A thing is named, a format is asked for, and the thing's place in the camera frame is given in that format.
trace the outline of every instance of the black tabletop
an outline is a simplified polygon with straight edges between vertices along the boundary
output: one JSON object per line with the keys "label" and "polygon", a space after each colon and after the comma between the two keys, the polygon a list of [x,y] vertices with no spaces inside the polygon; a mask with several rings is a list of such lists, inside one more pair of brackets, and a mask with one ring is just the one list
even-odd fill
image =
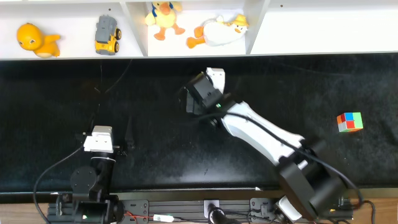
{"label": "black tabletop", "polygon": [[[398,185],[397,54],[139,59],[121,77],[129,62],[0,62],[0,192],[31,192],[47,167],[78,147],[93,114],[115,138],[132,118],[136,148],[118,159],[113,192],[277,189],[273,166],[251,146],[223,129],[183,123],[178,92],[206,67],[224,68],[225,92],[265,119],[325,139],[360,187]],[[364,129],[339,133],[344,112],[361,112]],[[81,152],[59,165],[39,191],[70,190],[70,174],[89,160]]]}

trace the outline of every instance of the toy truck wheel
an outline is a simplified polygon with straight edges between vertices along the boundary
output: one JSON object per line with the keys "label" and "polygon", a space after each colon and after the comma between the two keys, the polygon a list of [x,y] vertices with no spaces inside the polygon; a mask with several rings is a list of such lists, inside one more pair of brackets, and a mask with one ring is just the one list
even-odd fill
{"label": "toy truck wheel", "polygon": [[122,39],[122,31],[119,29],[116,29],[116,40]]}
{"label": "toy truck wheel", "polygon": [[116,41],[116,43],[114,43],[114,52],[117,53],[119,51],[119,43]]}

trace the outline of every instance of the toy truck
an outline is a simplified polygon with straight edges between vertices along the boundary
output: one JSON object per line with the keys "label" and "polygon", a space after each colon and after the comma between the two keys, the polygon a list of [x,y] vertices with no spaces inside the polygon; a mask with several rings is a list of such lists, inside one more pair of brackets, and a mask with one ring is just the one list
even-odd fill
{"label": "toy truck", "polygon": [[95,52],[101,55],[115,55],[119,51],[117,40],[122,38],[122,32],[117,27],[116,19],[110,16],[100,16],[95,32]]}

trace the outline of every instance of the wooden floor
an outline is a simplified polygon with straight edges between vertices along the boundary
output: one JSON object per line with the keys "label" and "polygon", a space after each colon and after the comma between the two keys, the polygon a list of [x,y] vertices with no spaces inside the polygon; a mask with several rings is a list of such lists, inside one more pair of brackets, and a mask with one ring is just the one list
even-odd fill
{"label": "wooden floor", "polygon": [[[398,223],[398,198],[372,199],[376,206],[377,224]],[[43,211],[47,204],[40,204]],[[351,224],[371,224],[371,206],[366,204],[354,214]],[[43,224],[44,221],[37,213],[33,204],[0,204],[0,224]]]}

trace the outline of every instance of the green cube face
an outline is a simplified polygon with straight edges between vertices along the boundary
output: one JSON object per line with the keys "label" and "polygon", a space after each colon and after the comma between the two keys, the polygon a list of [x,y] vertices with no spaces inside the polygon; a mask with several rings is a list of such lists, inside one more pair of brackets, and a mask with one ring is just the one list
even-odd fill
{"label": "green cube face", "polygon": [[355,128],[363,128],[361,113],[353,113]]}

